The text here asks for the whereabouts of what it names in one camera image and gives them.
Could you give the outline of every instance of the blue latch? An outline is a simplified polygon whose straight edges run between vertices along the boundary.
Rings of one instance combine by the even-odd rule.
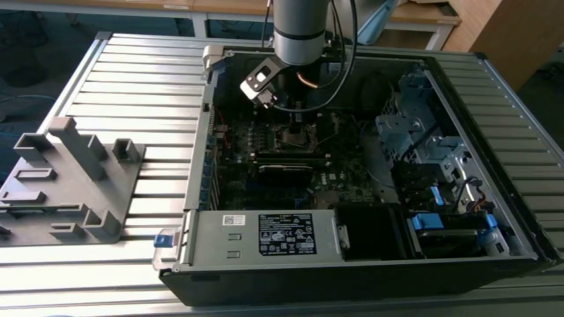
[[[435,201],[438,202],[438,205],[441,206],[445,205],[445,200],[443,200],[443,197],[441,196],[441,191],[438,186],[431,186],[431,192],[435,195]]]
[[[167,234],[158,234],[155,236],[155,241],[154,241],[153,245],[157,248],[173,248],[174,247],[174,240],[175,240],[174,236],[170,236]]]
[[[495,228],[498,226],[498,221],[495,220],[494,215],[487,214],[486,215],[486,221],[490,228]]]
[[[438,213],[421,213],[413,218],[415,230],[445,229]]]

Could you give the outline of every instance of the aluminum profile table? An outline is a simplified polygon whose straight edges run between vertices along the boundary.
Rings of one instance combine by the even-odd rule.
[[[358,310],[379,310],[379,316],[530,316],[564,308],[563,266],[459,296],[186,307],[153,269],[153,239],[162,228],[181,225],[209,44],[259,42],[131,34],[102,34],[94,42],[39,133],[54,116],[73,116],[78,129],[97,133],[102,142],[129,137],[147,144],[125,233],[118,244],[0,249],[0,316],[350,316]],[[470,53],[363,50],[438,59],[554,243],[564,248],[564,156],[490,61]],[[174,254],[165,258],[173,260]]]

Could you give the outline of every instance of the warning label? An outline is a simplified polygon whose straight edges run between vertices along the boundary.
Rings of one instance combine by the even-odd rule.
[[[311,213],[259,215],[259,252],[263,256],[318,254]]]

